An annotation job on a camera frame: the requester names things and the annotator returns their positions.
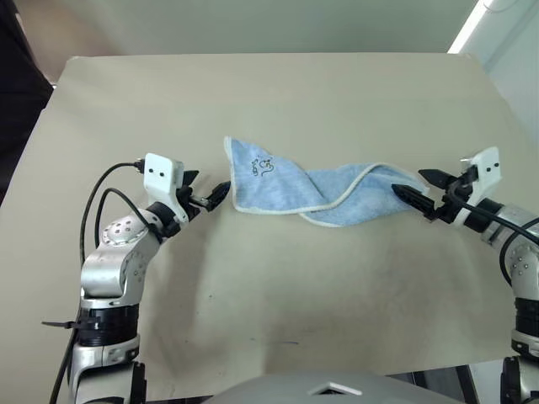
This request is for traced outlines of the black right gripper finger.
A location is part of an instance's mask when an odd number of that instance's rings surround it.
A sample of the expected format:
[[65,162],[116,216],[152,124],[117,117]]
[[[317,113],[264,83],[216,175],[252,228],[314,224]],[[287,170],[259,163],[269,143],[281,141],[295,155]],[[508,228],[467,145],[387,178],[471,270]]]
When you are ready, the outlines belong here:
[[420,211],[428,220],[435,220],[435,202],[417,189],[405,184],[393,184],[392,191],[405,204]]
[[456,178],[440,169],[420,169],[419,175],[429,184],[438,189],[448,189]]

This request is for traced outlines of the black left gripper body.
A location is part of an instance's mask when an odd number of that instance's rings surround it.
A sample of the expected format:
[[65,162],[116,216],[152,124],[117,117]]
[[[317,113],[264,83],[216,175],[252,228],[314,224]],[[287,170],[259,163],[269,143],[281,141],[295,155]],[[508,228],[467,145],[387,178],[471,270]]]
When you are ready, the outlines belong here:
[[202,210],[211,211],[210,196],[202,197],[193,194],[193,189],[189,185],[183,185],[178,189],[178,202],[189,221],[192,221]]

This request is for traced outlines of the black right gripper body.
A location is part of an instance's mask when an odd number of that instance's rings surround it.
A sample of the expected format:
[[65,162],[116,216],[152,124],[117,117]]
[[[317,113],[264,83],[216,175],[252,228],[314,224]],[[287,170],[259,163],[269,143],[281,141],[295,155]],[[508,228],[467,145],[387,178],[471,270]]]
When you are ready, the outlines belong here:
[[472,183],[478,179],[476,166],[466,169],[456,181],[450,185],[442,197],[442,206],[436,209],[437,218],[444,222],[453,222],[463,209],[472,192]]

